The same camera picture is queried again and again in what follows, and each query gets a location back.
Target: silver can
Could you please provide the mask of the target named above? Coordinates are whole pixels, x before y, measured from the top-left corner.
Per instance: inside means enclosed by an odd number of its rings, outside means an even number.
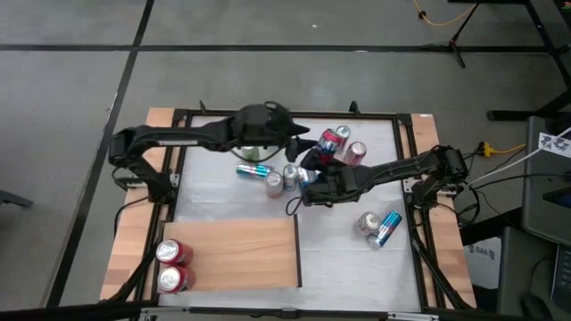
[[[357,234],[361,236],[372,235],[381,227],[381,218],[373,212],[365,212],[356,224]]]
[[[259,161],[260,160],[260,148],[256,146],[245,146],[242,147],[242,157],[249,161]]]
[[[295,191],[297,186],[297,168],[293,164],[284,166],[284,189],[287,192]]]
[[[367,155],[367,147],[362,142],[354,142],[349,145],[343,162],[347,165],[359,165]]]
[[[298,182],[300,185],[300,190],[303,192],[307,185],[315,182],[318,174],[315,170],[307,170],[302,167],[297,168]]]
[[[349,136],[351,136],[351,130],[349,129],[349,126],[342,125],[339,126],[335,132],[341,137],[341,143],[339,143],[337,151],[342,152],[349,140]]]
[[[284,193],[284,178],[276,171],[271,171],[266,176],[266,195],[278,198]]]

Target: aluminum can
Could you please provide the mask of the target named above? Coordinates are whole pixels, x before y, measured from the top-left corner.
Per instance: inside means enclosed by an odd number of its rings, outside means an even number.
[[[265,179],[270,171],[274,170],[273,167],[261,164],[251,164],[245,161],[240,161],[236,166],[236,173],[242,177]]]
[[[359,165],[367,155],[367,147],[362,142],[353,142],[347,148],[343,162],[347,165]]]
[[[297,168],[298,182],[300,185],[300,190],[303,192],[307,185],[315,182],[318,174],[315,170],[307,170],[302,167]]]
[[[341,137],[331,128],[326,129],[321,138],[318,140],[315,148],[317,148],[321,153],[322,161],[331,161],[337,149],[339,149],[339,144],[341,143]]]
[[[192,247],[175,239],[162,241],[157,246],[157,260],[168,265],[185,267],[192,262],[194,250]]]
[[[349,136],[351,136],[351,130],[349,129],[349,126],[342,125],[339,126],[335,132],[341,137],[341,143],[339,143],[337,151],[342,152],[349,140]]]
[[[372,235],[381,227],[381,218],[373,212],[365,212],[357,221],[357,234],[361,236]]]
[[[183,292],[193,287],[196,273],[190,267],[166,267],[159,272],[157,282],[163,292]]]
[[[386,241],[391,237],[394,229],[401,223],[402,216],[396,210],[392,210],[386,215],[379,227],[372,235],[369,235],[367,241],[374,248],[382,248]]]
[[[245,146],[242,147],[242,157],[249,161],[259,161],[260,160],[260,148],[256,146]]]
[[[277,198],[284,193],[284,178],[276,171],[270,171],[266,176],[266,195]]]
[[[297,186],[297,168],[293,164],[284,166],[284,190],[287,192],[295,191]]]

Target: gray floor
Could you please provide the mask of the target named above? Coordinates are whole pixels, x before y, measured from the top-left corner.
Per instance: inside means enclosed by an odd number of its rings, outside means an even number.
[[[419,0],[433,21],[469,5]],[[534,0],[556,43],[569,42],[553,4]],[[0,3],[0,44],[130,45],[143,0]],[[422,45],[448,39],[458,23],[427,26],[412,1],[156,0],[144,44]],[[460,43],[539,45],[523,7],[482,5]],[[101,138],[126,53],[0,52],[0,188],[36,203],[0,207],[0,309],[37,307]],[[530,111],[564,87],[552,60],[534,54],[140,53],[117,129],[145,121],[149,107],[240,108],[276,100],[292,110],[433,113],[441,144],[464,152],[525,141],[525,124],[492,123],[489,109]],[[505,156],[476,159],[473,176]],[[62,304],[98,298],[123,192],[103,168]],[[512,169],[510,175],[521,172]],[[485,190],[498,210],[516,207],[521,183]],[[461,209],[472,202],[459,197]],[[482,218],[493,212],[484,207]]]

